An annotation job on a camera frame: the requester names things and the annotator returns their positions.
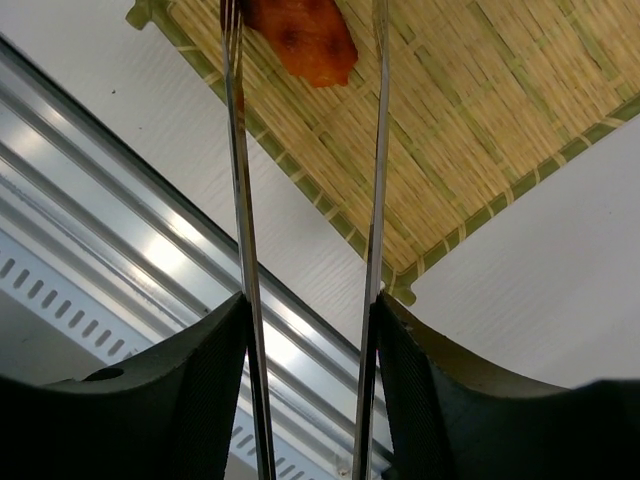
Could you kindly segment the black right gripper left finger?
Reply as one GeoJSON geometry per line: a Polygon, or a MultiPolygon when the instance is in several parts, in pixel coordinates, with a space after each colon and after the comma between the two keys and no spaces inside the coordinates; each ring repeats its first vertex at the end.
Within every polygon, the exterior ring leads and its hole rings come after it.
{"type": "Polygon", "coordinates": [[[4,479],[221,479],[247,348],[235,294],[83,380],[1,380],[4,479]]]}

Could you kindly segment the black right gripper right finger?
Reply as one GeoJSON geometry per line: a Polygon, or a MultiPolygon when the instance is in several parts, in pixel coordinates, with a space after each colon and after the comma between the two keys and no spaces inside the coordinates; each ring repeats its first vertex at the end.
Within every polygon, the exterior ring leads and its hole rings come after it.
{"type": "Polygon", "coordinates": [[[386,294],[375,317],[400,478],[638,478],[638,381],[565,389],[480,357],[386,294]]]}

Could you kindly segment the orange spotted fried piece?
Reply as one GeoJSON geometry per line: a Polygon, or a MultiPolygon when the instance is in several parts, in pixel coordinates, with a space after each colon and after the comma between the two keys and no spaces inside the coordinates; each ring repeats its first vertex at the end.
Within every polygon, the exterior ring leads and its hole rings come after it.
{"type": "Polygon", "coordinates": [[[289,74],[314,88],[348,84],[359,54],[336,2],[253,0],[240,5],[245,25],[264,37],[289,74]]]}

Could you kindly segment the steel serving tongs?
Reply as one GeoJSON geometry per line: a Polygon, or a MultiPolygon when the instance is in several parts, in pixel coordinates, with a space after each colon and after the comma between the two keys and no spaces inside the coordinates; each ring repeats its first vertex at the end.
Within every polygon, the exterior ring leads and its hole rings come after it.
{"type": "MultiPolygon", "coordinates": [[[[389,142],[389,3],[374,1],[372,13],[380,70],[380,91],[374,193],[367,250],[356,427],[351,470],[353,479],[369,479],[371,477],[377,354],[377,325],[373,312],[382,286],[384,208],[389,142]]],[[[273,479],[276,477],[276,467],[245,129],[242,68],[243,17],[240,2],[222,1],[220,3],[220,28],[242,293],[249,303],[252,318],[248,359],[258,476],[261,479],[273,479]]]]}

